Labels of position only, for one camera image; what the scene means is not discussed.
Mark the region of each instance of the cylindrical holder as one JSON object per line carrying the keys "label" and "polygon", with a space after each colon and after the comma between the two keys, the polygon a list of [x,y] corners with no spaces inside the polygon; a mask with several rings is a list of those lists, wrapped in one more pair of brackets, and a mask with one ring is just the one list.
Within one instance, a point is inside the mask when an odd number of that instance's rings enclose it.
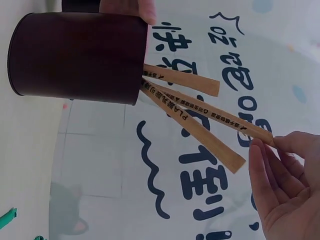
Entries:
{"label": "cylindrical holder", "polygon": [[135,105],[147,24],[137,16],[47,12],[26,15],[8,52],[8,76],[21,96]]}
{"label": "cylindrical holder", "polygon": [[101,0],[62,0],[62,12],[98,13]]}

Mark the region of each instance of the gray cat illustration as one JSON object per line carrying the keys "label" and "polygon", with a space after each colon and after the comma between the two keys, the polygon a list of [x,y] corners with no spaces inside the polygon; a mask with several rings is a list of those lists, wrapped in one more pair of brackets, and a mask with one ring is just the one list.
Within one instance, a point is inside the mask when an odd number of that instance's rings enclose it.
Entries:
{"label": "gray cat illustration", "polygon": [[51,182],[49,204],[49,239],[59,240],[61,235],[81,235],[89,226],[79,217],[79,202],[82,196],[81,187],[76,185],[67,188]]}

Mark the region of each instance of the grout line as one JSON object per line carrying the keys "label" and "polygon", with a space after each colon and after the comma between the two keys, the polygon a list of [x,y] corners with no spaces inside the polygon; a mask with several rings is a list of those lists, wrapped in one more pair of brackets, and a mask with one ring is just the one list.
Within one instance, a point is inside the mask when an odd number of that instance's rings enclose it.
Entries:
{"label": "grout line", "polygon": [[127,108],[127,105],[124,105],[123,128],[125,128],[125,124],[126,124],[126,108]]}
{"label": "grout line", "polygon": [[76,132],[66,132],[69,135],[84,135],[84,136],[97,136],[97,134],[92,133],[76,133]]}
{"label": "grout line", "polygon": [[[124,105],[124,114],[123,114],[123,131],[125,129],[126,125],[126,109],[127,105]],[[121,181],[120,181],[120,196],[123,196],[123,184],[124,184],[124,157],[123,157],[123,152],[121,152],[121,157],[120,157],[120,176],[121,176]]]}
{"label": "grout line", "polygon": [[66,148],[67,132],[68,132],[68,125],[69,125],[69,120],[70,120],[70,115],[71,115],[71,110],[72,110],[73,104],[74,104],[74,101],[71,101],[70,111],[69,111],[68,120],[66,122],[66,128],[65,128],[65,133],[64,133],[63,149],[62,149],[62,163],[61,163],[60,179],[59,179],[60,183],[62,181],[62,171],[64,168],[64,162],[65,162],[65,148]]}
{"label": "grout line", "polygon": [[114,196],[100,196],[100,195],[91,195],[91,194],[82,194],[82,196],[103,198],[103,199],[117,199],[117,197],[114,197]]}

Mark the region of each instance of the printed chinese character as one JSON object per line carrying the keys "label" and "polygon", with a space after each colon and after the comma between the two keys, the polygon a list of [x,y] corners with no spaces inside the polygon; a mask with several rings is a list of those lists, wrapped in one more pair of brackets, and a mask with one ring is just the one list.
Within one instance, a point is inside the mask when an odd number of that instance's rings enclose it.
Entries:
{"label": "printed chinese character", "polygon": [[199,152],[183,154],[179,156],[179,162],[181,164],[191,164],[208,160],[212,165],[217,165],[218,161],[215,156],[212,155],[204,146],[198,146]]}
{"label": "printed chinese character", "polygon": [[[222,200],[222,195],[218,194],[218,195],[207,197],[207,199],[205,200],[205,203],[207,205],[211,205],[211,204],[221,202],[221,200]],[[201,209],[197,208],[193,211],[193,218],[198,221],[203,221],[203,220],[214,218],[215,216],[222,214],[224,211],[225,211],[225,208],[222,206],[216,207],[209,211],[202,211]]]}
{"label": "printed chinese character", "polygon": [[145,87],[147,90],[149,90],[150,87],[151,87],[151,85],[150,85],[150,83],[148,83],[148,82],[145,81],[144,87]]}
{"label": "printed chinese character", "polygon": [[[198,100],[202,101],[202,102],[204,101],[204,98],[203,98],[201,95],[197,95],[196,98],[197,98]],[[190,105],[191,108],[194,107],[194,104],[189,103],[189,102],[185,102],[185,106],[189,106],[189,105]],[[200,119],[200,120],[201,120],[201,123],[202,123],[202,126],[204,126],[207,130],[210,131],[210,122],[209,122],[209,119],[208,119],[206,116],[203,116],[203,115],[201,115],[200,113],[195,112],[195,111],[192,111],[192,110],[190,110],[190,109],[187,109],[187,110],[185,110],[185,111],[186,111],[189,115],[191,115],[192,117],[197,117],[198,119]],[[184,138],[187,138],[187,137],[190,136],[190,133],[183,128],[182,131],[181,131],[181,135],[182,135]]]}
{"label": "printed chinese character", "polygon": [[157,91],[156,93],[155,93],[155,96],[158,98],[158,99],[160,99],[161,97],[162,97],[162,93],[161,92],[159,92],[159,91]]}
{"label": "printed chinese character", "polygon": [[149,91],[150,91],[152,94],[155,94],[156,89],[152,86]]}
{"label": "printed chinese character", "polygon": [[169,100],[169,99],[168,99],[166,96],[162,96],[162,102],[163,102],[164,104],[167,104],[168,100]]}
{"label": "printed chinese character", "polygon": [[157,67],[172,68],[175,71],[198,75],[197,64],[194,61],[189,63],[182,59],[174,59],[172,62],[170,62],[166,57],[163,57],[162,61],[164,64],[158,64]]}
{"label": "printed chinese character", "polygon": [[232,44],[233,47],[237,47],[236,41],[237,39],[233,38],[233,37],[228,37],[226,38],[224,35],[227,34],[226,30],[224,30],[222,27],[219,26],[212,26],[210,27],[210,30],[213,32],[208,32],[208,36],[211,40],[211,42],[213,44],[217,43],[217,40],[219,40],[220,42],[222,42],[225,45],[229,45],[230,43]]}
{"label": "printed chinese character", "polygon": [[[174,38],[171,32],[165,32],[165,37],[161,36],[158,32],[154,32],[152,36],[159,41],[166,42],[171,52],[176,52],[177,49],[188,49],[188,44],[192,43],[190,39],[186,39],[186,37],[182,34],[178,34],[178,38]],[[165,45],[163,43],[155,47],[155,50],[158,52],[162,51],[163,49],[165,49]]]}
{"label": "printed chinese character", "polygon": [[230,88],[232,88],[235,91],[238,91],[238,89],[236,89],[235,86],[230,82],[228,75],[229,73],[231,73],[232,77],[235,80],[239,81],[241,85],[244,86],[247,90],[253,90],[254,85],[251,81],[249,72],[250,70],[245,67],[239,66],[238,68],[235,68],[235,67],[228,66],[222,70],[222,78]]}
{"label": "printed chinese character", "polygon": [[227,60],[232,60],[234,64],[238,66],[242,66],[242,62],[240,60],[240,55],[238,53],[229,52],[229,55],[221,55],[220,59],[223,63],[231,65],[231,63]]}
{"label": "printed chinese character", "polygon": [[198,234],[195,237],[195,240],[225,240],[230,239],[232,237],[231,231],[214,231],[208,233],[206,236],[203,234]]}
{"label": "printed chinese character", "polygon": [[156,30],[171,30],[172,33],[175,33],[177,30],[180,31],[180,27],[172,26],[170,22],[163,21],[161,22],[163,26],[153,26],[152,29]]}
{"label": "printed chinese character", "polygon": [[167,106],[168,106],[170,109],[172,109],[172,108],[175,106],[175,104],[174,104],[172,101],[169,101],[168,104],[167,104]]}
{"label": "printed chinese character", "polygon": [[193,188],[196,195],[202,195],[204,193],[204,185],[206,185],[208,193],[215,194],[218,191],[218,186],[215,185],[215,179],[219,179],[222,190],[228,188],[226,171],[222,165],[219,165],[217,169],[207,167],[205,170],[205,178],[202,178],[199,170],[194,170],[192,175],[193,181],[191,181],[190,174],[187,171],[183,171],[180,174],[182,193],[186,200],[192,199]]}

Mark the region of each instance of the wooden stick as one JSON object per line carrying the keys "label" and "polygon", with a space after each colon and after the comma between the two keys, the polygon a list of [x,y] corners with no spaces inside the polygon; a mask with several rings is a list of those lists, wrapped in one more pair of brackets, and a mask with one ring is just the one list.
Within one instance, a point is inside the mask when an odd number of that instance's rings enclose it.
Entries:
{"label": "wooden stick", "polygon": [[268,144],[271,147],[276,147],[271,132],[181,92],[157,84],[154,84],[154,86],[164,92],[171,100],[180,106],[238,130],[245,135],[261,139],[265,144]]}
{"label": "wooden stick", "polygon": [[168,98],[161,90],[157,89],[153,83],[143,79],[141,91],[202,143],[233,174],[245,164],[246,160],[243,157],[215,137],[185,110],[175,104],[174,101],[171,101],[170,98]]}
{"label": "wooden stick", "polygon": [[146,77],[185,86],[210,96],[217,97],[219,94],[220,82],[204,76],[198,76],[191,73],[175,71],[148,64],[144,64],[143,75]]}

